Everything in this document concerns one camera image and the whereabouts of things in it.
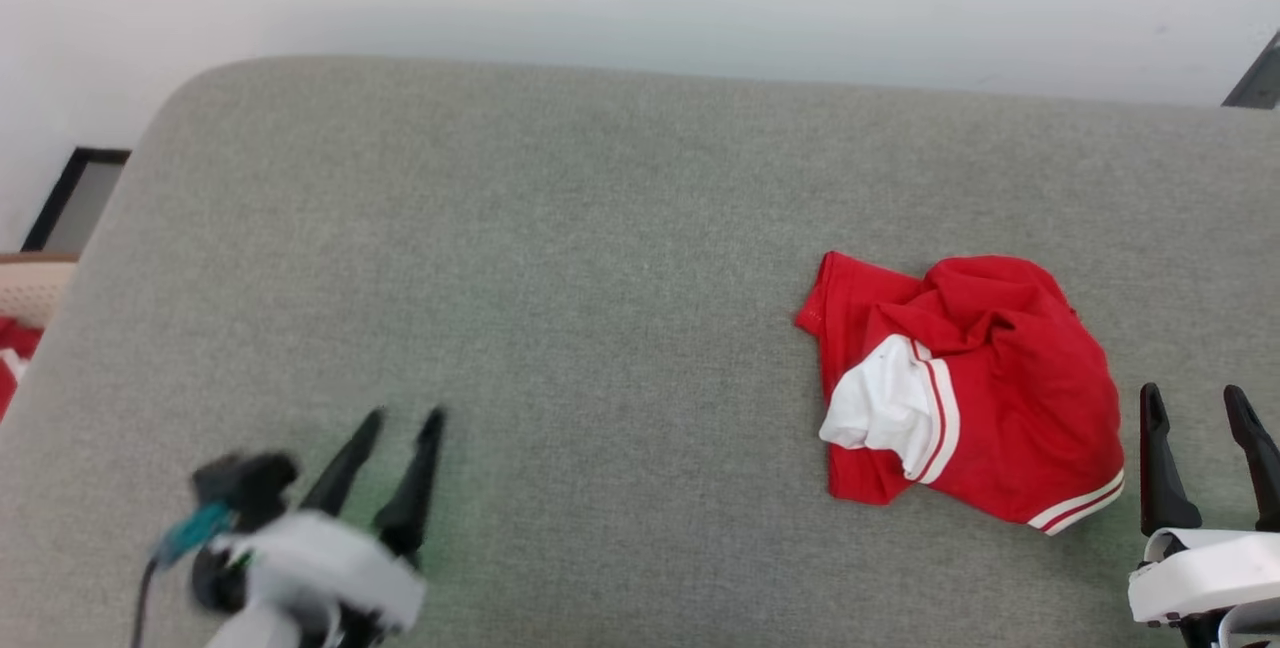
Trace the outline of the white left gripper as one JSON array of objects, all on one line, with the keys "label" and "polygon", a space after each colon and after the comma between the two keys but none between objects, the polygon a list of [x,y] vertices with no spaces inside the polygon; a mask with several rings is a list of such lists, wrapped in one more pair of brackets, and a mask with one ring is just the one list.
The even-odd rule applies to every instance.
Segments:
[{"label": "white left gripper", "polygon": [[374,519],[381,544],[334,519],[384,417],[384,409],[366,415],[300,502],[300,512],[212,540],[214,555],[244,576],[244,606],[218,629],[211,647],[338,647],[348,638],[369,645],[415,626],[428,584],[410,565],[420,565],[447,409],[428,415],[404,475]]}]

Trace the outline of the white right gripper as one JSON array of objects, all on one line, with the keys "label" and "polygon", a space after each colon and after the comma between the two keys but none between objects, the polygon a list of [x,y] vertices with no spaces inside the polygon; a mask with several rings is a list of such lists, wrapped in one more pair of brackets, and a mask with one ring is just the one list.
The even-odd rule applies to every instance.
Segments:
[{"label": "white right gripper", "polygon": [[1279,448],[1245,392],[1226,385],[1224,407],[1245,455],[1256,531],[1198,529],[1169,443],[1155,383],[1140,388],[1140,531],[1151,537],[1129,576],[1135,622],[1172,628],[1188,647],[1275,647],[1279,639]]}]

